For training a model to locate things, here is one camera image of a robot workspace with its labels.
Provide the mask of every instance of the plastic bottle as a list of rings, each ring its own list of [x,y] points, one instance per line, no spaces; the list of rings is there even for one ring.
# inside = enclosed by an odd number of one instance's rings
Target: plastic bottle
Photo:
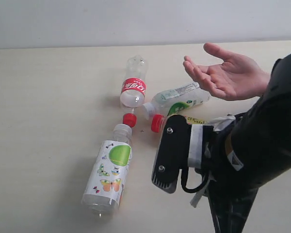
[[[155,114],[152,120],[152,124],[151,124],[151,131],[155,132],[155,133],[159,133],[163,130],[166,120],[169,118],[170,116],[163,116],[160,114]],[[201,119],[197,119],[197,118],[193,118],[190,116],[184,116],[186,119],[186,122],[188,124],[206,124],[207,121],[205,120],[201,120]]]
[[[118,124],[112,139],[101,145],[82,198],[99,217],[112,215],[120,205],[132,156],[131,133],[128,125]]]
[[[177,114],[183,109],[208,101],[210,96],[210,93],[202,90],[198,83],[192,82],[156,94],[152,101],[145,103],[142,108],[145,118],[149,120],[155,114],[163,116]]]
[[[145,102],[147,61],[136,55],[127,61],[125,80],[120,96],[121,108],[124,109],[123,123],[134,127],[137,117],[133,110],[127,108],[140,107]]]

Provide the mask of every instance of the red label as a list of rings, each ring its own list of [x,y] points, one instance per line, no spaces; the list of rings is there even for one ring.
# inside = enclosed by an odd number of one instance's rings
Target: red label
[[[123,82],[122,93],[127,90],[136,90],[136,91],[141,92],[143,95],[145,95],[146,84],[141,79],[137,79],[137,78],[126,79]]]

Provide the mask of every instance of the wall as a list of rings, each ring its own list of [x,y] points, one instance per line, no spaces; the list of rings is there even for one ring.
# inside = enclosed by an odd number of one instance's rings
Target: wall
[[[0,0],[0,49],[291,39],[291,0]]]

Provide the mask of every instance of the human hand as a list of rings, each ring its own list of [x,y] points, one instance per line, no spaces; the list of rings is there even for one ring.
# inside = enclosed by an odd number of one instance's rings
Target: human hand
[[[211,43],[206,43],[204,50],[224,62],[200,66],[189,56],[184,57],[185,71],[202,89],[224,100],[246,100],[263,95],[270,74],[264,72],[253,59]]]

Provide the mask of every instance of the white table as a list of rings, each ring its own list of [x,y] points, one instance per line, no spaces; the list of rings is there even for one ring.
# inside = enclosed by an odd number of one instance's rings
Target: white table
[[[291,41],[222,46],[267,71],[291,53]],[[194,209],[181,188],[169,195],[151,183],[158,136],[141,117],[119,213],[101,222],[81,207],[100,144],[121,123],[119,90],[126,60],[136,54],[149,62],[147,101],[190,81],[184,55],[219,61],[202,45],[0,50],[0,233],[214,232],[206,198]],[[212,98],[186,114],[210,119],[255,101]],[[191,187],[200,181],[190,179]],[[291,170],[260,189],[243,232],[291,232]]]

